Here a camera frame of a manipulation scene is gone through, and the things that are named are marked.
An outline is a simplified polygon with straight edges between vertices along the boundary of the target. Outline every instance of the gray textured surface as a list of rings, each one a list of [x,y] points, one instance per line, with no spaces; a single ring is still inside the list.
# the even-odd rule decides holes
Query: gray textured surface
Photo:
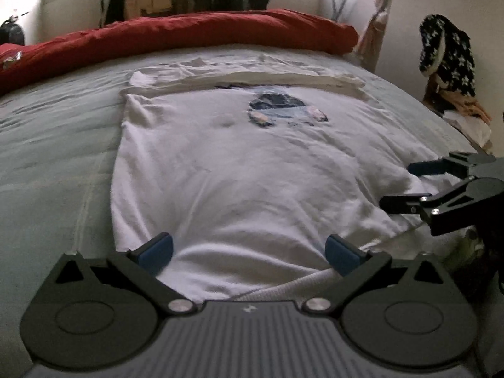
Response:
[[[292,302],[217,302],[192,317],[172,318],[145,352],[86,374],[36,366],[26,378],[470,378],[462,366],[410,374],[371,364],[343,341],[328,318]]]

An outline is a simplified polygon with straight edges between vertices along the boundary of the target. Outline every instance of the screw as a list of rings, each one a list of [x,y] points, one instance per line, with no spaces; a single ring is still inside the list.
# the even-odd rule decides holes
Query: screw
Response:
[[[306,302],[306,307],[311,311],[326,311],[331,308],[331,302],[326,298],[315,297]]]
[[[173,312],[190,312],[194,307],[194,303],[185,298],[171,300],[168,303],[168,308]]]

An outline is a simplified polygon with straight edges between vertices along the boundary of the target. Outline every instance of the hanging clothes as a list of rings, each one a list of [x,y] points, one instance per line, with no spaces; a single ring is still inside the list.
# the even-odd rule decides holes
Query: hanging clothes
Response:
[[[474,59],[469,36],[442,15],[428,15],[420,25],[420,71],[436,73],[440,88],[474,97]]]

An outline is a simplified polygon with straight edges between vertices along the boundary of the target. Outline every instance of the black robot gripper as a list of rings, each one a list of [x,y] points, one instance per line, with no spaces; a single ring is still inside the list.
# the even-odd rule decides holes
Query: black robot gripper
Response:
[[[332,235],[343,278],[301,307],[195,305],[154,277],[172,249],[163,233],[106,259],[63,255],[22,317],[26,378],[476,376],[475,314],[432,255],[393,260]]]
[[[462,180],[435,195],[387,195],[380,207],[388,214],[420,215],[433,236],[475,226],[485,252],[452,276],[464,295],[472,297],[498,271],[504,293],[504,157],[451,152],[434,161],[412,163],[408,171],[417,176],[449,173]]]

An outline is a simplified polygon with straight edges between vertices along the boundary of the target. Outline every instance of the clothes pile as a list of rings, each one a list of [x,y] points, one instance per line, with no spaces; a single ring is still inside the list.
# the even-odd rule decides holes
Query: clothes pile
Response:
[[[477,138],[473,132],[463,129],[462,125],[466,124],[455,122],[452,112],[449,113],[449,118],[447,115],[445,119],[478,145],[484,146],[491,134],[488,127],[491,117],[476,98],[470,37],[439,14],[425,17],[420,25],[420,34],[423,50],[419,68],[422,74],[432,81],[429,82],[430,87],[434,86],[434,107],[440,113],[456,110],[462,119],[478,118],[479,121],[467,120],[471,126],[479,126]],[[426,92],[424,100],[431,99]]]

